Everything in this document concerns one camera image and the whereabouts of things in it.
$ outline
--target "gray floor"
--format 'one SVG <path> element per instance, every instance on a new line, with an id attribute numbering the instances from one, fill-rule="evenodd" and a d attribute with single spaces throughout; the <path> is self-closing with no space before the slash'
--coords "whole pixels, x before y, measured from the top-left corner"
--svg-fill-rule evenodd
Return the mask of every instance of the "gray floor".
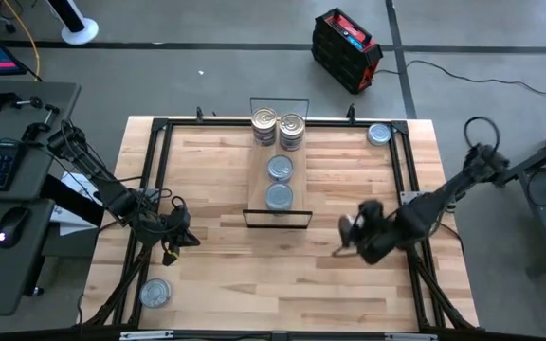
<path id="1" fill-rule="evenodd" d="M 23 1 L 37 40 L 59 41 L 60 24 L 39 1 Z M 314 18 L 339 6 L 391 45 L 385 0 L 76 0 L 101 28 L 99 42 L 309 44 Z M 394 0 L 404 45 L 546 46 L 545 0 Z M 240 19 L 230 19 L 241 10 Z M 25 40 L 21 32 L 0 37 Z M 33 65 L 30 49 L 13 52 Z M 113 168 L 126 117 L 193 114 L 197 105 L 218 115 L 247 115 L 249 98 L 309 98 L 310 115 L 340 117 L 355 103 L 361 117 L 405 117 L 397 76 L 380 74 L 372 88 L 349 95 L 316 65 L 308 51 L 67 50 L 42 49 L 42 76 L 75 81 L 83 91 L 74 121 Z M 546 91 L 546 54 L 406 53 L 406 60 L 438 63 L 472 78 L 526 81 Z M 393 53 L 382 68 L 395 70 Z M 454 80 L 414 64 L 409 85 L 416 115 L 432 119 L 446 175 L 460 169 L 463 124 L 492 117 L 502 131 L 500 151 L 514 163 L 542 146 L 546 98 L 518 86 Z M 489 137 L 482 126 L 474 136 Z M 524 268 L 546 260 L 537 225 L 516 184 L 481 185 L 459 204 L 466 265 L 481 325 L 490 331 L 546 336 L 546 277 Z M 24 299 L 19 312 L 0 317 L 0 332 L 56 328 L 75 321 L 76 302 L 89 262 L 49 261 L 47 295 Z"/>

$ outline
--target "wooden tabletop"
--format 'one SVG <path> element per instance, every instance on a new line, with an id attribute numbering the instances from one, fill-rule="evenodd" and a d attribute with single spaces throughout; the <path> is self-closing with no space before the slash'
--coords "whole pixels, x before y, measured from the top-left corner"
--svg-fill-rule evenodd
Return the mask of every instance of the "wooden tabletop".
<path id="1" fill-rule="evenodd" d="M 141 174 L 152 120 L 129 118 L 117 177 Z M 408 124 L 420 187 L 435 189 L 445 178 L 432 122 Z M 202 245 L 183 248 L 180 260 L 170 267 L 161 265 L 160 247 L 153 249 L 149 278 L 166 279 L 173 299 L 160 309 L 143 308 L 140 327 L 416 331 L 403 252 L 392 251 L 374 266 L 359 258 L 330 257 L 340 243 L 339 215 L 355 214 L 356 205 L 369 198 L 381 200 L 388 212 L 397 208 L 389 148 L 370 145 L 365 129 L 307 128 L 307 205 L 314 212 L 309 228 L 247 229 L 242 209 L 248 200 L 251 139 L 249 127 L 174 127 L 164 188 L 187 201 L 191 231 Z M 403 146 L 398 142 L 408 188 Z M 152 184 L 156 170 L 155 161 Z M 160 211 L 171 208 L 165 201 Z M 451 215 L 444 222 L 455 228 Z M 129 231 L 115 226 L 100 234 L 82 300 L 87 318 L 118 284 Z M 477 325 L 459 242 L 440 228 L 431 247 L 440 286 L 466 320 Z M 134 290 L 130 288 L 124 318 Z M 428 290 L 424 295 L 433 321 Z"/>

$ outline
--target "computer mouse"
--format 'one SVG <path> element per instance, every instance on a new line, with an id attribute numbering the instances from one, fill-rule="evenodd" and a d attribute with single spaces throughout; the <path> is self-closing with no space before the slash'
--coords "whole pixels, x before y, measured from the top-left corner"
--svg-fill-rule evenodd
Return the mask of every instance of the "computer mouse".
<path id="1" fill-rule="evenodd" d="M 30 210 L 26 207 L 12 207 L 1 217 L 0 247 L 11 248 L 20 241 Z"/>

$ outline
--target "can lid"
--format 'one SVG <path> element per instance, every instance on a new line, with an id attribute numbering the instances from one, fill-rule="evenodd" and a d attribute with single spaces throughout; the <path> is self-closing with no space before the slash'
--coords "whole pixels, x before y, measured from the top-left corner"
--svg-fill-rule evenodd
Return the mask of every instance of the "can lid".
<path id="1" fill-rule="evenodd" d="M 286 184 L 273 184 L 266 189 L 266 205 L 269 209 L 283 210 L 292 206 L 292 189 Z"/>
<path id="2" fill-rule="evenodd" d="M 258 129 L 269 129 L 275 125 L 277 114 L 271 109 L 259 109 L 252 115 L 252 125 Z"/>
<path id="3" fill-rule="evenodd" d="M 167 281 L 159 278 L 148 280 L 140 288 L 140 302 L 148 308 L 164 305 L 172 295 L 172 288 Z"/>
<path id="4" fill-rule="evenodd" d="M 280 120 L 280 130 L 288 136 L 300 135 L 304 132 L 304 118 L 297 114 L 287 114 Z"/>
<path id="5" fill-rule="evenodd" d="M 276 179 L 285 179 L 292 176 L 294 165 L 289 157 L 285 155 L 275 155 L 269 160 L 267 169 L 269 174 Z"/>
<path id="6" fill-rule="evenodd" d="M 368 140 L 374 145 L 381 145 L 391 139 L 391 129 L 386 124 L 375 123 L 368 128 Z"/>

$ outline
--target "gray desk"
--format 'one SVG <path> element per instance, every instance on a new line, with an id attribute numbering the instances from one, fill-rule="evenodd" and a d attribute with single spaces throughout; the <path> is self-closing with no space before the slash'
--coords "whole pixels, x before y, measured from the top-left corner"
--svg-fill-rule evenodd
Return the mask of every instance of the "gray desk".
<path id="1" fill-rule="evenodd" d="M 14 92 L 22 99 L 38 96 L 44 103 L 61 108 L 61 113 L 53 120 L 51 132 L 38 136 L 38 141 L 46 142 L 51 134 L 60 129 L 61 119 L 70 117 L 80 93 L 80 86 L 57 82 L 0 81 L 0 92 Z M 46 115 L 45 110 L 30 106 L 20 110 L 8 108 L 1 111 L 0 139 L 20 140 L 27 125 L 43 122 Z M 46 153 L 28 148 L 10 189 L 0 191 L 0 219 L 14 206 L 27 205 L 31 211 L 21 240 L 11 249 L 0 248 L 0 314 L 12 314 L 16 310 L 22 294 L 28 295 L 32 292 L 45 256 L 55 254 L 62 248 L 61 238 L 53 238 L 53 244 L 49 247 L 46 242 L 46 235 L 53 233 L 48 231 L 48 224 L 55 201 L 56 204 L 76 213 L 77 207 L 83 210 L 88 207 L 87 210 L 90 210 L 90 206 L 95 206 L 98 209 L 91 207 L 92 213 L 96 212 L 98 216 L 100 212 L 100 219 L 102 217 L 102 209 L 99 206 L 48 175 L 51 163 L 52 159 Z M 95 231 L 89 231 L 89 235 L 84 237 L 94 241 Z M 73 236 L 69 240 L 78 239 L 80 236 Z"/>
<path id="2" fill-rule="evenodd" d="M 0 92 L 14 92 L 22 99 L 31 96 L 41 98 L 44 103 L 53 104 L 61 112 L 52 120 L 52 130 L 38 136 L 38 142 L 46 143 L 47 138 L 60 128 L 61 120 L 69 118 L 80 93 L 80 86 L 73 83 L 35 82 L 35 81 L 0 81 Z M 35 109 L 30 105 L 22 109 L 6 108 L 0 112 L 0 139 L 20 140 L 27 126 L 46 119 L 45 109 Z M 46 180 L 52 159 L 45 153 L 28 149 L 9 190 L 0 191 L 0 200 L 33 200 Z"/>

